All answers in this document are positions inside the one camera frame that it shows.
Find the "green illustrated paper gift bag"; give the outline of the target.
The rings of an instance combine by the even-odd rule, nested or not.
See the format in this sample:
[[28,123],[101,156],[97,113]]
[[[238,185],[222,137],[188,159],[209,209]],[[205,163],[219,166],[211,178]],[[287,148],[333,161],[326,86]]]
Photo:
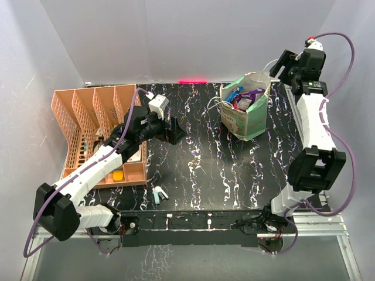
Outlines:
[[[239,110],[235,98],[226,99],[235,87],[243,87],[242,92],[265,89],[264,95],[246,111]],[[207,110],[218,107],[222,123],[241,141],[250,141],[265,132],[271,77],[264,71],[250,72],[227,86],[221,86],[219,94],[207,103]]]

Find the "purple Fox's candy packet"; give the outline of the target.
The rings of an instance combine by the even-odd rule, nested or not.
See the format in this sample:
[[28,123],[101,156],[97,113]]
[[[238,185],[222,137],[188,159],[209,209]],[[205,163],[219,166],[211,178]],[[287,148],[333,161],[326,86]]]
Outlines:
[[258,101],[265,93],[265,89],[258,88],[256,90],[239,93],[235,97],[236,107],[241,111],[246,111],[256,101]]

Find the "blue chocolate snack packet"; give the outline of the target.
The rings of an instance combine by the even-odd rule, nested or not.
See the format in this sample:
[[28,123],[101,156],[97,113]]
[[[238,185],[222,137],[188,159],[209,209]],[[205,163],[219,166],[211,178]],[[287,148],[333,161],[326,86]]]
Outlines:
[[243,87],[235,87],[230,93],[230,95],[228,96],[228,98],[226,99],[226,101],[231,102],[236,97],[236,95],[242,92],[242,90],[243,90]]

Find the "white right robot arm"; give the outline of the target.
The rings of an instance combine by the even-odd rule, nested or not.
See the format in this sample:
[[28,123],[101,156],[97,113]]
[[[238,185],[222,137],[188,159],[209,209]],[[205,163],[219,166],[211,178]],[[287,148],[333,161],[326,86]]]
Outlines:
[[291,216],[298,203],[329,190],[346,163],[345,152],[337,150],[327,130],[328,89],[319,79],[325,59],[322,50],[305,49],[300,55],[285,50],[270,70],[271,77],[291,88],[303,150],[288,168],[287,185],[271,200],[271,212],[261,217],[268,232],[280,228],[281,217]]

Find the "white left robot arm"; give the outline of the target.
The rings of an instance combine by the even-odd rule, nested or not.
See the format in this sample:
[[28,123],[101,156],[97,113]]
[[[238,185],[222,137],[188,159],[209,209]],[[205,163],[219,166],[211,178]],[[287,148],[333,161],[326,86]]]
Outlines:
[[80,201],[105,176],[126,163],[143,142],[157,138],[176,145],[185,135],[175,117],[166,122],[146,107],[134,107],[91,158],[55,184],[43,183],[37,189],[34,221],[59,241],[69,239],[79,229],[99,227],[109,234],[118,232],[120,211],[107,203],[81,207]]

